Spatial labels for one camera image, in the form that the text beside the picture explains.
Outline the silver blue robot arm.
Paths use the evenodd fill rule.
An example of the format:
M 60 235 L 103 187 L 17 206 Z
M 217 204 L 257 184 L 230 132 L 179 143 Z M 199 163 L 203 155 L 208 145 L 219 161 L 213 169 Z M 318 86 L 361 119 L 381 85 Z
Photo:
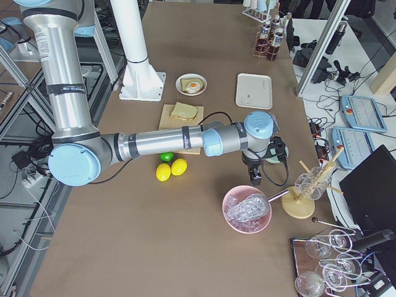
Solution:
M 250 171 L 276 156 L 273 117 L 249 113 L 241 123 L 182 126 L 137 134 L 102 134 L 92 123 L 76 33 L 93 35 L 92 1 L 20 1 L 35 34 L 56 129 L 51 174 L 68 186 L 94 182 L 107 167 L 144 155 L 203 148 L 207 156 L 242 151 Z

